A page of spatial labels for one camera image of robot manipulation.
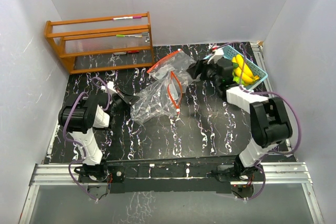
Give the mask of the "clear zip bag red seal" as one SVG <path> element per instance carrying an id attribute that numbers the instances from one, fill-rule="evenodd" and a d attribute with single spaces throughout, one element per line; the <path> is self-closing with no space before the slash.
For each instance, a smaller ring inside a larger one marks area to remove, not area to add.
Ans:
<path id="1" fill-rule="evenodd" d="M 193 82 L 193 79 L 186 70 L 194 63 L 196 61 L 193 58 L 187 55 L 182 49 L 178 49 L 159 60 L 147 73 L 155 80 L 160 80 L 172 71 L 178 78 L 184 93 L 187 87 Z"/>

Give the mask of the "clear bag with green food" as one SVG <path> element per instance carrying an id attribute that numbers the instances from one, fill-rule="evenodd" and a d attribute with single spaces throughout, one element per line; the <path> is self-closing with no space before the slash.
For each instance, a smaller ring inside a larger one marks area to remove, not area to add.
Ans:
<path id="1" fill-rule="evenodd" d="M 152 118 L 178 115 L 182 96 L 191 82 L 192 78 L 185 71 L 169 71 L 137 93 L 139 99 L 131 107 L 131 119 L 141 125 Z"/>

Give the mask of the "yellow fake banana bunch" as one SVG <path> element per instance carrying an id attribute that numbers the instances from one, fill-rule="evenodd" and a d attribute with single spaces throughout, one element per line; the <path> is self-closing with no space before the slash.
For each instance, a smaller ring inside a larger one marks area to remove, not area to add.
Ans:
<path id="1" fill-rule="evenodd" d="M 239 67 L 233 70 L 234 77 L 240 77 L 241 84 L 244 86 L 254 84 L 260 79 L 258 75 L 254 75 L 251 69 L 247 66 L 242 55 L 237 54 L 232 58 L 232 63 L 237 63 Z"/>

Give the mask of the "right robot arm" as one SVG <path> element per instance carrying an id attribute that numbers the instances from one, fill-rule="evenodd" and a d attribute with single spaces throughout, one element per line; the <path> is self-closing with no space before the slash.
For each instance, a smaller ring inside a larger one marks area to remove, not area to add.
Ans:
<path id="1" fill-rule="evenodd" d="M 247 180 L 261 168 L 262 159 L 284 140 L 292 136 L 292 126 L 284 102 L 248 91 L 234 81 L 233 71 L 238 66 L 221 58 L 217 62 L 206 59 L 191 64 L 187 73 L 192 79 L 210 80 L 218 95 L 250 115 L 251 139 L 236 156 L 233 166 L 217 168 L 214 175 Z"/>

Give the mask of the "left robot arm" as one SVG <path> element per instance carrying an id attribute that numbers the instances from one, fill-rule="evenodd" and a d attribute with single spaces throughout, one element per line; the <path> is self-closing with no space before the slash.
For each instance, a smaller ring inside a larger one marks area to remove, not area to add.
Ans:
<path id="1" fill-rule="evenodd" d="M 63 127 L 64 137 L 68 133 L 71 135 L 71 139 L 65 140 L 79 147 L 82 166 L 75 169 L 77 174 L 98 182 L 107 179 L 106 161 L 93 131 L 111 130 L 114 117 L 139 99 L 137 95 L 119 90 L 113 94 L 72 94 L 67 98 L 58 114 L 58 122 Z"/>

